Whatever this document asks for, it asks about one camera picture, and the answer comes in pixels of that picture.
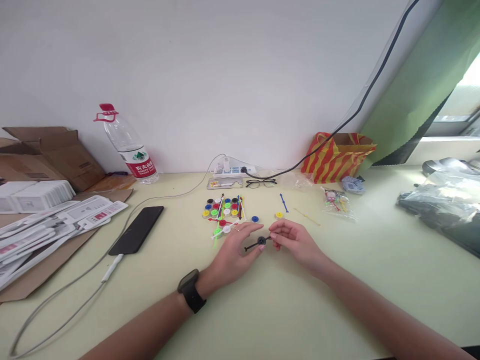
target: charging cable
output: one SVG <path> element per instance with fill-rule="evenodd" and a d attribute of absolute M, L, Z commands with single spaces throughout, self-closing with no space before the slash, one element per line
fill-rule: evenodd
<path fill-rule="evenodd" d="M 178 194 L 178 195 L 168 195 L 168 196 L 154 196 L 154 197 L 149 197 L 148 199 L 145 199 L 143 200 L 142 202 L 140 202 L 137 206 L 135 206 L 132 211 L 130 212 L 130 214 L 128 214 L 128 217 L 126 218 L 125 220 L 125 223 L 123 224 L 123 227 L 122 229 L 120 230 L 120 233 L 118 234 L 118 236 L 116 237 L 115 241 L 111 244 L 111 246 L 108 248 L 108 250 L 91 266 L 89 267 L 84 273 L 82 273 L 81 275 L 79 275 L 78 277 L 76 277 L 75 279 L 73 279 L 72 281 L 70 281 L 68 284 L 62 286 L 61 288 L 59 288 L 57 291 L 55 291 L 53 294 L 51 294 L 49 297 L 47 297 L 45 300 L 43 300 L 40 305 L 38 305 L 35 310 L 33 310 L 33 312 L 28 316 L 28 318 L 25 320 L 25 322 L 23 323 L 23 325 L 21 326 L 20 330 L 18 331 L 18 333 L 15 335 L 15 338 L 13 339 L 13 343 L 10 347 L 10 350 L 8 352 L 8 358 L 9 359 L 20 359 L 20 358 L 23 358 L 25 355 L 31 353 L 33 350 L 35 350 L 36 348 L 38 348 L 39 346 L 41 346 L 42 344 L 44 344 L 45 342 L 47 342 L 48 340 L 50 340 L 53 336 L 55 336 L 60 330 L 62 330 L 84 307 L 85 305 L 87 305 L 90 300 L 92 300 L 95 295 L 102 289 L 102 287 L 107 283 L 107 281 L 109 280 L 110 276 L 112 275 L 113 271 L 115 270 L 115 268 L 117 267 L 118 263 L 120 262 L 120 260 L 122 260 L 123 258 L 123 254 L 120 254 L 118 255 L 115 260 L 113 261 L 113 263 L 110 265 L 110 268 L 108 269 L 108 271 L 105 273 L 105 275 L 103 276 L 101 282 L 100 282 L 100 285 L 97 287 L 97 289 L 90 295 L 90 297 L 58 328 L 56 329 L 54 332 L 52 332 L 50 335 L 48 335 L 45 339 L 43 339 L 41 342 L 39 342 L 38 344 L 34 345 L 33 347 L 31 347 L 30 349 L 28 349 L 27 351 L 24 351 L 20 354 L 16 354 L 16 349 L 17 349 L 17 345 L 23 335 L 23 333 L 25 332 L 25 330 L 27 329 L 27 327 L 29 326 L 29 324 L 32 322 L 32 320 L 35 318 L 35 316 L 40 312 L 40 310 L 46 305 L 48 304 L 54 297 L 56 297 L 58 294 L 60 294 L 62 291 L 64 291 L 65 289 L 67 289 L 68 287 L 70 287 L 71 285 L 73 285 L 74 283 L 76 283 L 78 280 L 80 280 L 81 278 L 83 278 L 85 275 L 87 275 L 91 270 L 93 270 L 98 264 L 100 264 L 100 262 L 107 256 L 107 254 L 109 253 L 109 251 L 113 248 L 113 246 L 115 245 L 115 243 L 117 242 L 118 239 L 120 239 L 120 237 L 122 236 L 122 234 L 124 233 L 125 229 L 127 228 L 127 225 L 130 221 L 130 219 L 132 218 L 132 215 L 134 214 L 134 212 L 141 206 L 143 205 L 144 203 L 146 203 L 147 201 L 150 201 L 150 200 L 153 200 L 153 199 L 168 199 L 168 198 L 176 198 L 176 197 L 180 197 L 180 196 L 183 196 L 183 195 L 187 195 L 189 193 L 191 193 L 193 190 L 195 190 L 196 188 L 198 188 L 205 180 L 205 177 L 207 176 L 207 174 L 209 173 L 209 170 L 210 170 L 210 167 L 212 166 L 213 162 L 220 156 L 226 156 L 224 153 L 221 153 L 221 154 L 218 154 L 217 156 L 215 156 L 212 161 L 210 162 L 210 164 L 208 165 L 208 168 L 206 169 L 206 172 L 205 174 L 203 175 L 203 178 L 201 179 L 201 181 L 194 187 L 192 188 L 191 190 L 187 191 L 187 192 L 184 192 L 184 193 L 181 193 L 181 194 Z"/>
<path fill-rule="evenodd" d="M 398 28 L 396 29 L 396 32 L 395 32 L 395 35 L 393 36 L 393 39 L 390 43 L 390 46 L 388 47 L 388 51 L 386 52 L 385 54 L 385 57 L 383 58 L 383 61 L 381 62 L 381 65 L 380 65 L 380 68 L 378 69 L 375 77 L 373 78 L 373 80 L 371 81 L 370 85 L 368 86 L 365 94 L 363 95 L 363 98 L 361 99 L 361 102 L 358 106 L 358 109 L 353 113 L 352 116 L 350 116 L 344 123 L 342 123 L 340 126 L 337 127 L 337 129 L 335 129 L 329 137 L 327 137 L 315 150 L 313 150 L 312 152 L 308 153 L 307 155 L 305 155 L 299 162 L 297 162 L 295 165 L 293 165 L 292 167 L 284 170 L 284 171 L 281 171 L 279 173 L 276 173 L 274 175 L 271 175 L 271 176 L 266 176 L 266 177 L 261 177 L 261 176 L 255 176 L 255 175 L 252 175 L 250 173 L 248 173 L 247 171 L 247 168 L 244 166 L 242 167 L 241 169 L 241 172 L 242 173 L 245 173 L 247 174 L 249 177 L 251 178 L 254 178 L 254 179 L 259 179 L 259 180 L 269 180 L 269 179 L 272 179 L 272 178 L 275 178 L 277 176 L 280 176 L 282 174 L 286 174 L 288 172 L 291 172 L 293 169 L 295 169 L 296 167 L 298 167 L 305 159 L 307 159 L 308 157 L 310 157 L 311 155 L 315 154 L 318 150 L 320 150 L 335 134 L 337 134 L 341 129 L 343 129 L 349 122 L 351 122 L 357 115 L 358 113 L 360 112 L 360 110 L 362 110 L 362 108 L 364 107 L 364 104 L 365 104 L 365 101 L 367 100 L 369 94 L 370 94 L 370 91 L 372 91 L 372 88 L 374 87 L 375 83 L 377 82 L 380 74 L 382 73 L 382 71 L 384 70 L 385 68 L 385 65 L 387 64 L 387 61 L 388 59 L 390 58 L 390 54 L 392 53 L 392 50 L 394 49 L 394 46 L 395 44 L 397 43 L 397 39 L 399 38 L 400 36 L 400 32 L 402 31 L 402 28 L 404 27 L 404 24 L 405 24 L 405 21 L 407 20 L 407 17 L 409 16 L 410 12 L 412 11 L 412 9 L 415 7 L 415 5 L 417 5 L 417 3 L 419 2 L 419 0 L 414 0 L 412 2 L 412 4 L 408 7 L 408 9 L 403 13 L 403 16 L 401 17 L 401 20 L 400 20 L 400 24 L 398 24 Z"/>

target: hand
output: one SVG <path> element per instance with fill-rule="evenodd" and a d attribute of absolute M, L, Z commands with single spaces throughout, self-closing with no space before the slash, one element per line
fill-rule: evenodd
<path fill-rule="evenodd" d="M 249 254 L 242 256 L 242 241 L 263 227 L 262 224 L 243 222 L 231 229 L 212 263 L 200 273 L 197 290 L 202 298 L 206 299 L 216 290 L 238 280 L 250 269 L 265 249 L 265 245 L 259 245 Z"/>
<path fill-rule="evenodd" d="M 281 245 L 285 246 L 313 276 L 319 277 L 322 266 L 331 263 L 303 225 L 282 219 L 275 221 L 268 229 L 276 250 L 279 251 Z"/>

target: black cable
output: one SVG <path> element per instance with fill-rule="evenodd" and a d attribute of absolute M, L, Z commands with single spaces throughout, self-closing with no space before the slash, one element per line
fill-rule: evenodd
<path fill-rule="evenodd" d="M 397 42 L 397 39 L 399 38 L 400 36 L 400 32 L 402 31 L 402 28 L 404 27 L 404 24 L 405 24 L 405 21 L 407 20 L 407 17 L 410 13 L 410 11 L 412 11 L 412 9 L 414 8 L 415 5 L 417 5 L 417 3 L 419 2 L 419 0 L 414 0 L 414 2 L 412 2 L 412 4 L 408 7 L 408 9 L 405 11 L 405 13 L 403 14 L 401 20 L 400 20 L 400 24 L 398 25 L 398 28 L 396 30 L 396 33 L 395 33 L 395 36 L 393 37 L 392 41 L 391 41 L 391 44 L 390 46 L 388 47 L 388 51 L 386 52 L 385 54 L 385 57 L 383 58 L 383 61 L 381 62 L 381 65 L 380 65 L 380 68 L 378 69 L 375 77 L 373 78 L 373 80 L 371 81 L 371 84 L 370 86 L 368 87 L 368 89 L 366 90 L 365 92 L 365 95 L 363 95 L 363 98 L 360 102 L 360 105 L 358 106 L 358 109 L 355 111 L 355 113 L 350 116 L 348 118 L 348 120 L 346 120 L 338 129 L 336 129 L 334 132 L 331 133 L 331 135 L 329 137 L 327 137 L 325 139 L 324 142 L 322 142 L 315 150 L 313 150 L 311 153 L 305 155 L 299 162 L 297 162 L 295 165 L 293 165 L 291 168 L 287 169 L 287 170 L 284 170 L 284 171 L 281 171 L 275 175 L 272 175 L 272 176 L 267 176 L 267 177 L 260 177 L 260 176 L 255 176 L 255 175 L 252 175 L 250 173 L 247 172 L 247 168 L 244 167 L 242 168 L 241 172 L 242 173 L 245 173 L 247 174 L 249 177 L 251 178 L 254 178 L 254 179 L 259 179 L 259 180 L 268 180 L 268 179 L 271 179 L 271 178 L 275 178 L 279 175 L 282 175 L 282 174 L 285 174 L 285 173 L 288 173 L 288 172 L 291 172 L 293 169 L 295 169 L 297 166 L 299 166 L 306 158 L 308 158 L 309 156 L 315 154 L 318 150 L 320 150 L 320 148 L 325 145 L 325 143 L 327 141 L 329 141 L 336 133 L 338 133 L 341 129 L 344 128 L 345 125 L 347 125 L 350 121 L 352 121 L 357 115 L 358 113 L 360 112 L 360 110 L 362 110 L 364 104 L 365 104 L 365 101 L 367 100 L 367 97 L 369 96 L 370 94 L 370 91 L 372 90 L 374 84 L 377 82 L 377 79 L 379 78 L 380 74 L 382 73 L 385 65 L 387 64 L 387 61 L 390 57 L 390 54 L 392 53 L 392 50 L 394 49 L 394 46 L 395 46 L 395 43 Z"/>

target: small blue package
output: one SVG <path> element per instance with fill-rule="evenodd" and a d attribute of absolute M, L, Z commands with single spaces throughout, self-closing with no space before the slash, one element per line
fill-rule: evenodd
<path fill-rule="evenodd" d="M 345 176 L 341 180 L 341 184 L 343 186 L 343 189 L 345 191 L 348 191 L 349 193 L 362 195 L 365 192 L 365 188 L 364 188 L 364 185 L 362 184 L 362 181 L 354 177 Z"/>

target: wrist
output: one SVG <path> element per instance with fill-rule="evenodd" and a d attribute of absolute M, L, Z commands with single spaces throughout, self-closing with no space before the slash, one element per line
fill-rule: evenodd
<path fill-rule="evenodd" d="M 315 269 L 311 271 L 311 274 L 317 279 L 326 283 L 329 277 L 331 277 L 338 268 L 339 266 L 337 263 L 327 257 L 319 260 L 316 263 Z"/>
<path fill-rule="evenodd" d="M 208 299 L 220 288 L 210 267 L 200 272 L 195 287 L 198 294 L 204 300 Z"/>

